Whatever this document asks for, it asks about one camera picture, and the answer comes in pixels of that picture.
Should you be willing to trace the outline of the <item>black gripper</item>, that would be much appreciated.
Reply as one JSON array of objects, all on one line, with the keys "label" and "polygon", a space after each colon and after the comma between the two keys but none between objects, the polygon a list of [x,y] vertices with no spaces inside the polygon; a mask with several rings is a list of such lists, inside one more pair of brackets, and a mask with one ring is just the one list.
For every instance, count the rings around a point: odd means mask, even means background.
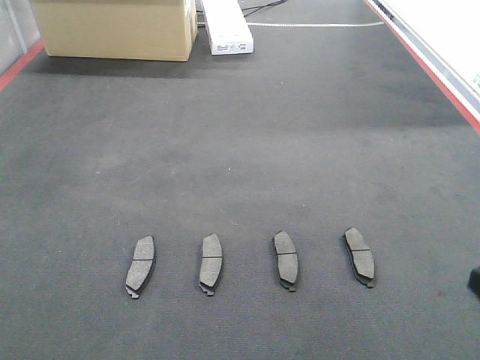
[{"label": "black gripper", "polygon": [[480,298],[480,266],[473,268],[469,274],[468,289]]}]

